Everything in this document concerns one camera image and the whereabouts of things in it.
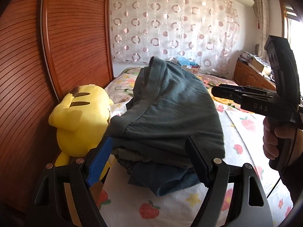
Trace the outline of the right hand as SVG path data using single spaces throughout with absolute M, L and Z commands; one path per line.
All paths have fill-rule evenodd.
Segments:
M 266 117 L 263 120 L 263 151 L 268 159 L 274 160 L 278 157 L 278 139 L 291 139 L 295 141 L 294 150 L 289 164 L 296 161 L 302 154 L 302 130 L 297 129 L 293 123 L 276 124 Z

